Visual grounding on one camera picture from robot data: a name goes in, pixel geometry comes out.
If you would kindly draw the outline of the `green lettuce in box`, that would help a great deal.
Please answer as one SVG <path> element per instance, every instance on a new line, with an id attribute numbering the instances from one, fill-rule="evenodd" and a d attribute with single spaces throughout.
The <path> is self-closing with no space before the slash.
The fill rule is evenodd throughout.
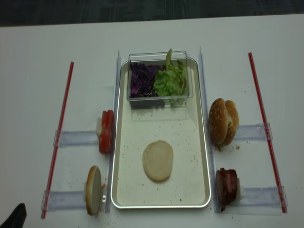
<path id="1" fill-rule="evenodd" d="M 171 59 L 172 49 L 168 51 L 165 59 L 165 69 L 155 71 L 153 92 L 157 96 L 184 95 L 186 87 L 185 67 L 182 61 L 176 60 L 177 65 Z"/>

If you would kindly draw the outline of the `white stopper by tomato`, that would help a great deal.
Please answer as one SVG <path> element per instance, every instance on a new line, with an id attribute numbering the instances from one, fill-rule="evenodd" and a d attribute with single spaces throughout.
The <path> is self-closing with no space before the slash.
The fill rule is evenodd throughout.
<path id="1" fill-rule="evenodd" d="M 96 135 L 99 138 L 102 132 L 102 118 L 98 117 L 96 122 Z"/>

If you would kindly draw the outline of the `red tomato slices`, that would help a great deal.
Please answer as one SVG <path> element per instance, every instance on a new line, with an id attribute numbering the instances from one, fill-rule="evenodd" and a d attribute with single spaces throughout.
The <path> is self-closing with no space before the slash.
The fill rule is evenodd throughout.
<path id="1" fill-rule="evenodd" d="M 101 118 L 101 132 L 99 134 L 99 152 L 107 154 L 111 151 L 112 143 L 112 126 L 114 123 L 113 110 L 103 111 Z"/>

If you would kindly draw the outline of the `dark meat patties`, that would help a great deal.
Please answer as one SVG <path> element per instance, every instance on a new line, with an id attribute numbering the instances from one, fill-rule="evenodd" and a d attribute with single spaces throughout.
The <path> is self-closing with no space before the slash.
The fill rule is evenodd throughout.
<path id="1" fill-rule="evenodd" d="M 238 176 L 235 170 L 221 168 L 216 172 L 216 189 L 218 203 L 224 210 L 237 197 Z"/>

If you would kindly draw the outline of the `white stopper by patties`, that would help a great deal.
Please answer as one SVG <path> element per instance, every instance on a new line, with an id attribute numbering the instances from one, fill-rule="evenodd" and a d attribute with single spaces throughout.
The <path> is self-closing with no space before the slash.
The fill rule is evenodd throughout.
<path id="1" fill-rule="evenodd" d="M 232 202 L 232 206 L 238 205 L 244 197 L 244 187 L 241 186 L 240 178 L 238 178 L 237 181 L 237 194 L 235 200 Z"/>

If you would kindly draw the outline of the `cream metal tray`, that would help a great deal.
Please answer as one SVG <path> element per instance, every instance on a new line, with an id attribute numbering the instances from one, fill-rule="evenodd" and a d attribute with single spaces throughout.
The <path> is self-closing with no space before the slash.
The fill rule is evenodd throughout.
<path id="1" fill-rule="evenodd" d="M 126 95 L 128 64 L 122 64 L 111 183 L 117 208 L 202 208 L 209 203 L 208 150 L 195 60 L 188 69 L 193 96 L 184 106 L 132 109 Z M 173 167 L 167 180 L 154 182 L 144 172 L 142 155 L 159 140 L 172 147 Z"/>

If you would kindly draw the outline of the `clear plastic salad box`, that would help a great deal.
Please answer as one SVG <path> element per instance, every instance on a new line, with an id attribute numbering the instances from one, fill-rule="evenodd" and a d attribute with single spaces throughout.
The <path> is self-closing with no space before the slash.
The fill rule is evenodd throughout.
<path id="1" fill-rule="evenodd" d="M 130 54 L 128 59 L 128 78 L 126 98 L 130 103 L 132 109 L 146 109 L 146 108 L 164 108 L 164 107 L 179 107 L 186 104 L 188 98 L 193 96 L 192 91 L 192 72 L 190 69 L 190 56 L 186 51 L 172 51 L 171 59 L 174 65 L 177 65 L 176 60 L 183 62 L 185 67 L 186 87 L 184 95 L 180 96 L 155 96 L 155 97 L 130 97 L 130 85 L 131 85 L 131 69 L 130 63 L 142 63 L 145 65 L 165 65 L 165 59 L 168 52 L 156 52 L 156 53 L 141 53 Z"/>

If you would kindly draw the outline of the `shredded purple cabbage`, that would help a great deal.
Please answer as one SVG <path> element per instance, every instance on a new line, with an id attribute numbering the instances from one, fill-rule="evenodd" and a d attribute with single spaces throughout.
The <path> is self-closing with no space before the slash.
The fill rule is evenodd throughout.
<path id="1" fill-rule="evenodd" d="M 157 70 L 164 71 L 165 65 L 145 65 L 142 63 L 130 63 L 131 69 L 131 85 L 130 97 L 155 97 L 153 85 L 155 81 L 155 73 Z"/>

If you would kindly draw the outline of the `bun base on tray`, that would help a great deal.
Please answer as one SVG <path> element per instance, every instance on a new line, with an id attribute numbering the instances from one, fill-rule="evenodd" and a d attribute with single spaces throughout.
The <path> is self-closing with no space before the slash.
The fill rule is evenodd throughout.
<path id="1" fill-rule="evenodd" d="M 173 148 L 163 140 L 158 140 L 146 146 L 142 154 L 142 164 L 145 174 L 152 181 L 167 180 L 173 167 Z"/>

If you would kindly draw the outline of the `sesame bun front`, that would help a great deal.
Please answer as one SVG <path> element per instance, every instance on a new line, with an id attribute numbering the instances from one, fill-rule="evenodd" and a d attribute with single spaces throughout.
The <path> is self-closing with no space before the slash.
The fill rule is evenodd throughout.
<path id="1" fill-rule="evenodd" d="M 220 146 L 228 132 L 228 111 L 225 106 L 225 100 L 216 99 L 211 105 L 209 111 L 210 137 L 214 145 Z"/>

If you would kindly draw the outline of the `sesame bun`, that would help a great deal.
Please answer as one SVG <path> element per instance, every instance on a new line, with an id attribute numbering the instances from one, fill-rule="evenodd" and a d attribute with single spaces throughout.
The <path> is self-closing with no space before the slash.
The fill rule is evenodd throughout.
<path id="1" fill-rule="evenodd" d="M 214 145 L 220 146 L 228 132 L 228 111 L 225 106 L 225 100 L 216 99 L 211 105 L 209 111 L 210 137 Z"/>
<path id="2" fill-rule="evenodd" d="M 239 116 L 236 104 L 231 100 L 227 100 L 225 102 L 225 107 L 228 112 L 228 130 L 223 142 L 224 146 L 229 145 L 233 141 L 236 131 L 239 128 Z"/>

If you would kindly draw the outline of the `sesame bun rear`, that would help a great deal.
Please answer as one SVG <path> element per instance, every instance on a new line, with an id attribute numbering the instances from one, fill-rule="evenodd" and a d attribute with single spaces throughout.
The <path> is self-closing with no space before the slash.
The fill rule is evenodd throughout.
<path id="1" fill-rule="evenodd" d="M 239 128 L 239 116 L 236 104 L 231 100 L 227 100 L 225 102 L 225 107 L 228 112 L 228 130 L 223 142 L 224 146 L 229 145 L 233 141 L 236 131 Z"/>

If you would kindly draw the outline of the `upper left clear holder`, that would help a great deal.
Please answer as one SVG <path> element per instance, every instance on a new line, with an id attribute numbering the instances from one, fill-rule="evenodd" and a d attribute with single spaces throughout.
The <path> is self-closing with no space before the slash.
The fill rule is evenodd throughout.
<path id="1" fill-rule="evenodd" d="M 99 138 L 95 131 L 56 131 L 53 146 L 98 145 Z"/>

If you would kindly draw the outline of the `clear holder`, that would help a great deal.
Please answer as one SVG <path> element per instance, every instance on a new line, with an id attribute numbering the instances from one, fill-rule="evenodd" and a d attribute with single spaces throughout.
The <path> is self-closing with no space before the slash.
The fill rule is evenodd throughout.
<path id="1" fill-rule="evenodd" d="M 86 209 L 84 191 L 44 191 L 42 211 Z"/>
<path id="2" fill-rule="evenodd" d="M 234 137 L 236 141 L 271 141 L 272 139 L 270 123 L 241 125 Z"/>
<path id="3" fill-rule="evenodd" d="M 237 205 L 271 207 L 288 206 L 283 186 L 265 188 L 244 188 L 242 186 L 241 188 L 241 199 Z"/>
<path id="4" fill-rule="evenodd" d="M 53 146 L 98 145 L 99 138 L 95 131 L 56 131 Z"/>

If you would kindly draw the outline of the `upright bun half left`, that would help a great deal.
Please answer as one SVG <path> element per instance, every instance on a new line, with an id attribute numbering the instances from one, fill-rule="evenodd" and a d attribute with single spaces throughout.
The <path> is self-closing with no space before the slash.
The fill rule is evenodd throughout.
<path id="1" fill-rule="evenodd" d="M 101 173 L 97 166 L 92 166 L 89 170 L 85 193 L 87 213 L 97 214 L 101 198 Z"/>

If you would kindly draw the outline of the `left red strip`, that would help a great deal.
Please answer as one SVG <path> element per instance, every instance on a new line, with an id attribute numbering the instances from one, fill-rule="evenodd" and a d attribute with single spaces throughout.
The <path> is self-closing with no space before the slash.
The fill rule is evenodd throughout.
<path id="1" fill-rule="evenodd" d="M 49 198 L 49 194 L 50 194 L 50 190 L 51 190 L 53 173 L 54 173 L 54 168 L 55 168 L 55 163 L 56 163 L 56 158 L 57 158 L 58 141 L 60 138 L 62 125 L 63 125 L 63 121 L 64 121 L 65 109 L 66 109 L 67 98 L 68 98 L 69 88 L 70 88 L 71 79 L 72 79 L 73 68 L 74 68 L 74 62 L 71 62 L 70 68 L 69 68 L 69 73 L 68 73 L 68 78 L 67 78 L 67 82 L 66 82 L 66 89 L 65 89 L 64 99 L 63 99 L 63 103 L 62 103 L 61 113 L 60 113 L 60 119 L 59 119 L 58 128 L 55 133 L 55 138 L 54 138 L 54 143 L 53 143 L 52 161 L 51 161 L 48 180 L 47 180 L 48 181 L 47 187 L 46 187 L 46 191 L 44 193 L 44 197 L 43 197 L 43 201 L 42 201 L 41 219 L 45 219 L 46 213 L 47 213 L 48 198 Z"/>

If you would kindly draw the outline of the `red strip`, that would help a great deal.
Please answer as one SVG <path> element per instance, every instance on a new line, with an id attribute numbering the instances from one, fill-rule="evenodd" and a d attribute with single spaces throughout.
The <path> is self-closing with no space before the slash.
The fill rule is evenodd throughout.
<path id="1" fill-rule="evenodd" d="M 248 53 L 248 58 L 249 58 L 250 67 L 251 67 L 251 71 L 252 71 L 252 75 L 253 75 L 253 80 L 254 80 L 254 83 L 255 83 L 256 94 L 257 94 L 257 98 L 258 98 L 258 102 L 259 102 L 260 112 L 261 112 L 261 115 L 262 115 L 264 130 L 265 130 L 265 133 L 266 133 L 267 144 L 268 144 L 269 154 L 270 154 L 271 163 L 272 163 L 272 167 L 273 167 L 273 171 L 274 171 L 276 186 L 278 187 L 278 196 L 279 196 L 280 203 L 281 203 L 281 210 L 282 210 L 283 213 L 287 213 L 287 202 L 286 202 L 286 199 L 283 195 L 284 188 L 281 185 L 279 171 L 278 171 L 278 167 L 277 167 L 277 163 L 276 163 L 274 148 L 273 148 L 273 144 L 272 144 L 271 129 L 270 129 L 270 125 L 268 124 L 268 121 L 267 121 L 267 118 L 266 118 L 266 113 L 265 113 L 265 109 L 264 109 L 262 95 L 261 95 L 261 92 L 260 92 L 260 87 L 259 87 L 259 82 L 258 82 L 258 78 L 257 78 L 255 63 L 254 63 L 253 55 L 252 55 L 251 52 Z"/>
<path id="2" fill-rule="evenodd" d="M 56 163 L 56 158 L 57 158 L 58 141 L 60 138 L 62 125 L 63 125 L 63 121 L 64 121 L 65 109 L 66 109 L 67 98 L 68 98 L 69 88 L 70 88 L 71 79 L 72 79 L 73 68 L 74 68 L 74 62 L 71 62 L 70 68 L 69 68 L 69 73 L 68 73 L 68 78 L 67 78 L 67 82 L 66 82 L 66 89 L 65 89 L 64 99 L 63 99 L 63 103 L 62 103 L 61 113 L 60 113 L 60 119 L 59 119 L 58 128 L 55 133 L 55 138 L 54 138 L 54 143 L 53 143 L 52 161 L 51 161 L 48 180 L 47 180 L 48 181 L 47 187 L 46 187 L 46 191 L 44 193 L 44 197 L 43 197 L 43 201 L 42 201 L 41 219 L 45 219 L 46 213 L 47 213 L 48 198 L 49 198 L 49 194 L 50 194 L 50 190 L 51 190 L 53 173 L 54 173 L 54 168 L 55 168 L 55 163 Z"/>

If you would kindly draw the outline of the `upper right clear holder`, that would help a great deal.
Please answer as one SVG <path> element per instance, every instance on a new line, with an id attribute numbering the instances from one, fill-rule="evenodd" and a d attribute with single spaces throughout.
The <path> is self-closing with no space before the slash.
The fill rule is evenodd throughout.
<path id="1" fill-rule="evenodd" d="M 241 125 L 234 137 L 236 141 L 271 141 L 272 139 L 270 123 Z"/>

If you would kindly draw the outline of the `lower left clear holder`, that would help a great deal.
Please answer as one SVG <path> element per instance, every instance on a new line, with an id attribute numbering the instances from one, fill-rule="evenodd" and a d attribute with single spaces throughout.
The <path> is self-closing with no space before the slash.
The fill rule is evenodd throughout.
<path id="1" fill-rule="evenodd" d="M 42 211 L 86 209 L 84 191 L 44 191 Z"/>

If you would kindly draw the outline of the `lower right clear holder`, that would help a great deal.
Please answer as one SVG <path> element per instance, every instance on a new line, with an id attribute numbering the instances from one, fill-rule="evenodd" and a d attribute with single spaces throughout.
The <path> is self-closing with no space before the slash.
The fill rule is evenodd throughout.
<path id="1" fill-rule="evenodd" d="M 241 199 L 237 205 L 271 207 L 288 206 L 283 186 L 265 188 L 244 188 L 242 186 L 241 188 Z"/>

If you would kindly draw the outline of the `right red strip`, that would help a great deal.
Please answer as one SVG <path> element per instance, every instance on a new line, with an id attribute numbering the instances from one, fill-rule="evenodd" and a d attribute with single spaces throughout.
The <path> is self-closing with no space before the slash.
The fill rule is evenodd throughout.
<path id="1" fill-rule="evenodd" d="M 260 92 L 260 87 L 259 87 L 259 82 L 258 82 L 258 78 L 257 78 L 255 63 L 254 63 L 253 55 L 252 55 L 251 52 L 248 53 L 248 58 L 249 58 L 250 67 L 251 67 L 251 71 L 252 71 L 252 75 L 253 75 L 253 80 L 254 80 L 254 83 L 255 83 L 256 94 L 257 94 L 257 98 L 258 98 L 258 102 L 259 102 L 260 112 L 261 112 L 261 115 L 262 115 L 264 130 L 265 130 L 265 133 L 266 133 L 267 144 L 268 144 L 269 154 L 270 154 L 271 163 L 272 163 L 272 167 L 273 167 L 273 171 L 274 171 L 276 186 L 278 187 L 278 196 L 279 196 L 280 203 L 281 203 L 281 210 L 282 210 L 283 213 L 287 213 L 287 202 L 286 202 L 286 199 L 283 195 L 284 188 L 281 185 L 279 171 L 278 171 L 278 167 L 277 167 L 277 163 L 276 163 L 274 148 L 273 148 L 273 144 L 272 144 L 271 129 L 270 129 L 270 125 L 268 124 L 268 121 L 267 121 L 267 118 L 266 118 L 266 113 L 265 113 L 265 109 L 264 109 L 262 95 L 261 95 L 261 92 Z"/>

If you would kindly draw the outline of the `black object bottom left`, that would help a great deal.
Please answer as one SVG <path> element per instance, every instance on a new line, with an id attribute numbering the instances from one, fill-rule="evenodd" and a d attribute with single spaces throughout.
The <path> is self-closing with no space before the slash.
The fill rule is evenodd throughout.
<path id="1" fill-rule="evenodd" d="M 11 215 L 1 224 L 0 228 L 23 228 L 27 217 L 26 206 L 20 203 Z"/>

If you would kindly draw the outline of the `left clear vertical rail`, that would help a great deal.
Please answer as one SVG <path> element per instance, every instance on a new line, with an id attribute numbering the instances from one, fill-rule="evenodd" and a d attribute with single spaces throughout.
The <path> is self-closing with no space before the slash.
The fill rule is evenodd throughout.
<path id="1" fill-rule="evenodd" d="M 112 180 L 113 180 L 113 166 L 114 166 L 114 152 L 115 152 L 115 142 L 116 142 L 116 128 L 117 128 L 117 109 L 118 109 L 118 100 L 119 100 L 119 88 L 120 88 L 120 72 L 121 72 L 121 54 L 118 50 L 118 56 L 116 61 L 116 78 L 114 86 L 114 122 L 112 128 L 112 151 L 109 159 L 109 168 L 108 168 L 108 183 L 106 191 L 106 202 L 105 202 L 105 213 L 109 213 L 111 209 L 111 190 L 112 190 Z"/>

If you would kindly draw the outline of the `clear vertical rail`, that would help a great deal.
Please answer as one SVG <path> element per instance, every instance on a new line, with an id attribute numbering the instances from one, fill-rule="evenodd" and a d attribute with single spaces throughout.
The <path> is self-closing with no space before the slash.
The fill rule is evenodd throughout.
<path id="1" fill-rule="evenodd" d="M 199 48 L 199 72 L 200 72 L 200 91 L 201 91 L 201 103 L 202 103 L 202 112 L 203 112 L 203 122 L 204 122 L 204 132 L 206 138 L 206 147 L 208 153 L 208 165 L 209 165 L 209 176 L 210 176 L 210 186 L 211 186 L 211 194 L 214 204 L 214 212 L 220 212 L 220 206 L 217 198 L 217 190 L 216 190 L 216 169 L 214 168 L 215 162 L 213 158 L 213 149 L 212 143 L 210 139 L 210 129 L 209 129 L 209 108 L 208 108 L 208 99 L 207 99 L 207 88 L 206 88 L 206 79 L 204 72 L 204 59 L 201 51 L 201 47 Z"/>
<path id="2" fill-rule="evenodd" d="M 112 151 L 109 159 L 109 168 L 108 168 L 108 183 L 106 191 L 106 202 L 105 202 L 105 213 L 109 213 L 111 209 L 111 190 L 112 190 L 112 180 L 113 180 L 113 166 L 114 166 L 114 152 L 115 152 L 115 142 L 116 142 L 116 128 L 117 128 L 117 109 L 118 109 L 118 100 L 119 100 L 119 88 L 120 88 L 120 72 L 121 72 L 121 54 L 118 50 L 118 56 L 116 61 L 116 78 L 114 86 L 114 122 L 112 128 Z"/>

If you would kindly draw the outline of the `right clear vertical rail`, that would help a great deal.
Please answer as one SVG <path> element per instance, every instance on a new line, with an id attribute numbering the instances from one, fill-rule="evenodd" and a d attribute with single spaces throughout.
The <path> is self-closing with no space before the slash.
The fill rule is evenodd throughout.
<path id="1" fill-rule="evenodd" d="M 209 176 L 210 176 L 210 186 L 211 186 L 211 194 L 214 204 L 214 212 L 220 212 L 220 206 L 217 198 L 217 190 L 216 190 L 216 169 L 214 168 L 215 162 L 213 158 L 213 149 L 212 143 L 210 139 L 210 129 L 209 129 L 209 108 L 208 108 L 208 99 L 207 99 L 207 88 L 206 88 L 206 79 L 204 72 L 204 59 L 201 51 L 201 47 L 199 48 L 199 72 L 200 72 L 200 91 L 201 91 L 201 103 L 202 103 L 202 112 L 203 112 L 203 122 L 204 122 L 204 132 L 206 138 L 206 147 L 208 153 L 208 165 L 209 165 Z"/>

